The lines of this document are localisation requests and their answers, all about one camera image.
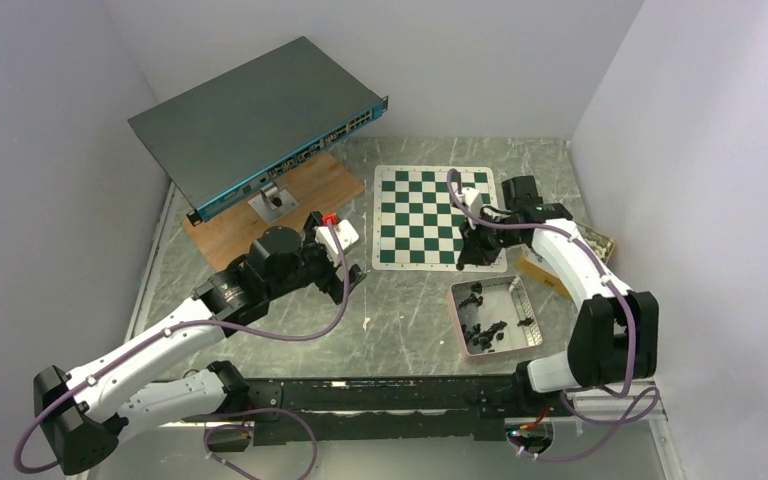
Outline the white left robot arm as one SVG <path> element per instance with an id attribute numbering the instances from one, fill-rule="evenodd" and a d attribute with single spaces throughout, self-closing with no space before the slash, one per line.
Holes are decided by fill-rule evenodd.
<path id="1" fill-rule="evenodd" d="M 358 242 L 348 220 L 311 217 L 303 232 L 272 227 L 249 251 L 196 288 L 171 314 L 113 351 L 33 379 L 34 426 L 65 475 L 85 472 L 125 441 L 161 424 L 199 415 L 239 417 L 249 401 L 246 380 L 228 361 L 163 382 L 185 358 L 244 332 L 254 334 L 272 301 L 315 286 L 340 309 L 364 277 L 349 265 Z"/>

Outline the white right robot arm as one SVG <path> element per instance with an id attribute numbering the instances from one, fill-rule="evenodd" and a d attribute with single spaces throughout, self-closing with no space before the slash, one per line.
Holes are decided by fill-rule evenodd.
<path id="1" fill-rule="evenodd" d="M 625 396 L 634 379 L 654 375 L 659 305 L 648 291 L 620 280 L 586 243 L 570 211 L 547 203 L 531 176 L 502 184 L 504 207 L 485 205 L 481 193 L 463 185 L 456 169 L 446 184 L 453 207 L 463 215 L 457 269 L 488 266 L 506 249 L 526 247 L 548 263 L 576 307 L 564 351 L 519 364 L 511 401 L 534 415 L 551 394 L 621 383 Z"/>

